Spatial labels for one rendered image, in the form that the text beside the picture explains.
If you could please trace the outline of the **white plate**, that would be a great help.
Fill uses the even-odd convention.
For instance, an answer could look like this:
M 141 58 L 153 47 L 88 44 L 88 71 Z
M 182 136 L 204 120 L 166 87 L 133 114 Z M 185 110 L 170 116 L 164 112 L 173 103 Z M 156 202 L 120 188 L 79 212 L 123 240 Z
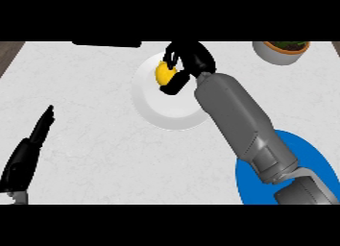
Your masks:
M 194 78 L 175 95 L 166 95 L 160 91 L 154 71 L 163 55 L 160 52 L 150 56 L 133 72 L 132 106 L 154 127 L 166 131 L 185 131 L 206 122 L 207 114 L 194 97 Z

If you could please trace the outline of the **blue plate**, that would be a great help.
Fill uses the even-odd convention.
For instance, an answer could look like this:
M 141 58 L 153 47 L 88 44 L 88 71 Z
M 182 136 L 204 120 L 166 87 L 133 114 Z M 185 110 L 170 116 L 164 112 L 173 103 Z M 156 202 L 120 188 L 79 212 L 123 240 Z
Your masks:
M 340 181 L 319 150 L 298 135 L 282 130 L 276 130 L 276 135 L 297 157 L 298 165 L 315 171 L 340 202 Z M 273 194 L 293 182 L 287 180 L 279 184 L 263 184 L 250 164 L 243 160 L 235 162 L 235 181 L 244 205 L 275 205 Z

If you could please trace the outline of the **black flat appliance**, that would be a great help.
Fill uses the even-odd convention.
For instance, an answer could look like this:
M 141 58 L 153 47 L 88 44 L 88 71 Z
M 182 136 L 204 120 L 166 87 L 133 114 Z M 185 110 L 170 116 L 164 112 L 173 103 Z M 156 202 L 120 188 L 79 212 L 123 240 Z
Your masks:
M 97 46 L 97 47 L 119 47 L 119 48 L 138 48 L 141 41 L 72 41 L 79 46 Z

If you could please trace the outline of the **yellow lemon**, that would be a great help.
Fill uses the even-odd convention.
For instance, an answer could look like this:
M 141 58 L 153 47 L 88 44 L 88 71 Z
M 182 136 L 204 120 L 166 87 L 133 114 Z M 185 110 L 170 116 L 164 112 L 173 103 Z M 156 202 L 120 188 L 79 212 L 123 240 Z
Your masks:
M 169 83 L 175 73 L 176 69 L 167 68 L 167 63 L 160 61 L 154 70 L 156 82 L 160 86 L 164 86 Z

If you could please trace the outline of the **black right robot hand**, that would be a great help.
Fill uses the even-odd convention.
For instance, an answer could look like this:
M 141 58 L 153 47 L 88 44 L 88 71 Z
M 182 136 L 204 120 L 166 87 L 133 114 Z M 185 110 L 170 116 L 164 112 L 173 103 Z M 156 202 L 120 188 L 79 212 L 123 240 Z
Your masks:
M 167 69 L 173 69 L 176 61 L 182 62 L 182 70 L 179 70 L 164 86 L 160 86 L 160 91 L 166 95 L 175 95 L 184 88 L 189 77 L 198 78 L 203 72 L 213 73 L 215 60 L 207 48 L 198 41 L 173 41 L 163 56 L 163 62 Z

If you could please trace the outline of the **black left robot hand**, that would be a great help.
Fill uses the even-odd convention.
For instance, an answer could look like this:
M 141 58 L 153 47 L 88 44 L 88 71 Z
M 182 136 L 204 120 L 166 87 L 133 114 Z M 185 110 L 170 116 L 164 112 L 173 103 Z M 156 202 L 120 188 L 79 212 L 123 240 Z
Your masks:
M 0 193 L 27 190 L 35 173 L 41 148 L 54 121 L 54 106 L 48 106 L 38 119 L 29 137 L 19 142 L 8 158 L 0 179 Z

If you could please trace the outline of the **white pot with plant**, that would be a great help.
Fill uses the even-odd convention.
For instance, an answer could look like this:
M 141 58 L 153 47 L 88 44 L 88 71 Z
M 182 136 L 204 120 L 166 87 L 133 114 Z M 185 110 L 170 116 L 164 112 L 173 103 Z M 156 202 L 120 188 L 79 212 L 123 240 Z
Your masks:
M 307 51 L 310 42 L 306 42 L 300 50 L 290 51 L 276 47 L 269 41 L 254 41 L 251 43 L 253 51 L 257 57 L 273 65 L 291 65 L 296 63 Z

